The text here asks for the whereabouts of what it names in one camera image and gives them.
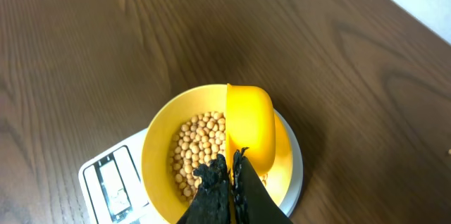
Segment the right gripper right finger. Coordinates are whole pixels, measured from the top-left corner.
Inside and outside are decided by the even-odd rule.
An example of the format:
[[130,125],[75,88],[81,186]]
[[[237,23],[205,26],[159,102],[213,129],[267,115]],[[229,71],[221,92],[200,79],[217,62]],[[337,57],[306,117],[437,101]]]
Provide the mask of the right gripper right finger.
[[233,155],[232,196],[235,222],[238,224],[292,224],[271,199],[245,156],[247,147]]

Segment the yellow measuring scoop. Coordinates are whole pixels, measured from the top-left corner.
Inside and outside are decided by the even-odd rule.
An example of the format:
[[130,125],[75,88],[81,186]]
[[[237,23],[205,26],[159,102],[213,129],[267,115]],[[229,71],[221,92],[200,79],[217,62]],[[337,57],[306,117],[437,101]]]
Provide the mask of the yellow measuring scoop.
[[262,186],[276,158],[276,129],[271,98],[260,87],[226,85],[226,152],[232,168],[236,223],[250,223],[252,189]]

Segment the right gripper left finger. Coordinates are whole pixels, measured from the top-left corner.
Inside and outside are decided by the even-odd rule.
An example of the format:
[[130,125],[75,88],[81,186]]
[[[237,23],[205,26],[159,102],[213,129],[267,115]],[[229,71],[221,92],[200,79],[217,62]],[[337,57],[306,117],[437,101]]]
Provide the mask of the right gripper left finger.
[[177,224],[229,224],[229,173],[226,158],[219,154],[200,164],[194,174],[201,178],[197,193]]

